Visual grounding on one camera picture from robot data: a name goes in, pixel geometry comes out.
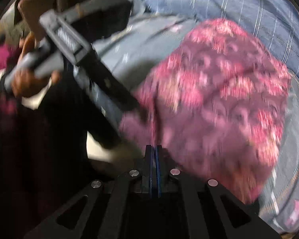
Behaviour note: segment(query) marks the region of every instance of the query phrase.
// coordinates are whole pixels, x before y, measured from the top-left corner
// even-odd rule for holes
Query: screw head
[[[179,175],[179,174],[180,174],[180,170],[178,170],[177,168],[171,169],[171,175]]]
[[[132,176],[132,177],[136,177],[140,174],[140,172],[138,170],[130,170],[129,174]]]
[[[211,187],[216,187],[218,185],[218,181],[214,179],[208,180],[208,185]]]
[[[92,188],[99,188],[102,185],[102,183],[99,180],[95,180],[91,182]]]

